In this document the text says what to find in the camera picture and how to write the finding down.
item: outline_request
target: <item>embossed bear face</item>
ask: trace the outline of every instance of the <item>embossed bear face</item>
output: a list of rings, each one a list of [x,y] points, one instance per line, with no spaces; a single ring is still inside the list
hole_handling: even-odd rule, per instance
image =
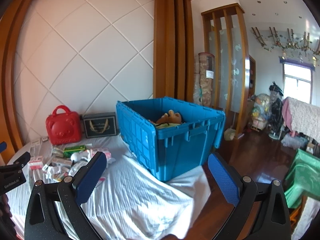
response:
[[[65,121],[56,121],[50,122],[49,127],[52,131],[52,134],[57,138],[68,138],[73,135],[74,128],[73,125],[75,124],[73,119],[66,119]]]

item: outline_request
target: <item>blue plastic crate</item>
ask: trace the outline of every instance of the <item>blue plastic crate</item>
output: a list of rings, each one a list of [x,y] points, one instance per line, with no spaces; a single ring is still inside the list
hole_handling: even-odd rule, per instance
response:
[[[153,176],[168,181],[204,164],[213,145],[219,148],[226,117],[223,111],[164,97],[118,101],[118,124],[124,141]],[[169,110],[183,124],[157,129],[154,122]]]

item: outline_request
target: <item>black gift box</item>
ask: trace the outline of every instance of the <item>black gift box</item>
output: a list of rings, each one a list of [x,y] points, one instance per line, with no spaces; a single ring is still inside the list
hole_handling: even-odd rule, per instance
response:
[[[117,135],[116,113],[86,114],[83,123],[87,138]]]

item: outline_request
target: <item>finger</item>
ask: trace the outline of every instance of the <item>finger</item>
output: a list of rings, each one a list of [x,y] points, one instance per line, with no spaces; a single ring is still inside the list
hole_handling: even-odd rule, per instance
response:
[[[7,213],[10,212],[10,207],[9,207],[9,205],[5,205],[5,206],[4,206],[4,211],[6,211]]]
[[[9,202],[8,196],[6,194],[2,195],[2,201],[4,205],[7,205]]]

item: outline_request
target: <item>human hand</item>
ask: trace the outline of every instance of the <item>human hand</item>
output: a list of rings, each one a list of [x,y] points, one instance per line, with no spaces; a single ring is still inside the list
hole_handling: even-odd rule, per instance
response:
[[[10,206],[8,205],[9,199],[8,199],[7,195],[6,194],[2,195],[1,196],[1,200],[2,200],[2,203],[3,203],[4,211],[6,213],[8,213],[10,217],[12,217],[12,214],[10,212]],[[0,210],[0,217],[2,217],[2,215],[3,215],[3,212],[2,212],[2,210]]]

